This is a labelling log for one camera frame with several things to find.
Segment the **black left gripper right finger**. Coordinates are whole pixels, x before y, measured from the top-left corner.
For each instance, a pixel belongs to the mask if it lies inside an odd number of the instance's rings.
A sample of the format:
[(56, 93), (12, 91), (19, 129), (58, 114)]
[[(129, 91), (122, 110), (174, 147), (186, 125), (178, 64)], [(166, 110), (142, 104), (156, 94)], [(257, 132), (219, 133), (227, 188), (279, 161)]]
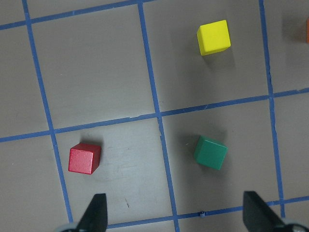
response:
[(243, 223), (249, 232), (292, 232), (255, 191), (243, 193)]

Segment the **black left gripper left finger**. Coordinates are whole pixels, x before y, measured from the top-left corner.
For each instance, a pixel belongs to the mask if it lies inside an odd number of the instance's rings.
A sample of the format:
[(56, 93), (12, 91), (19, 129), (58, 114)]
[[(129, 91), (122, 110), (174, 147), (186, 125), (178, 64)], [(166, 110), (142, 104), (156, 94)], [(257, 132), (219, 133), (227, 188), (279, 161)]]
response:
[(95, 194), (79, 221), (76, 232), (105, 232), (107, 230), (107, 197)]

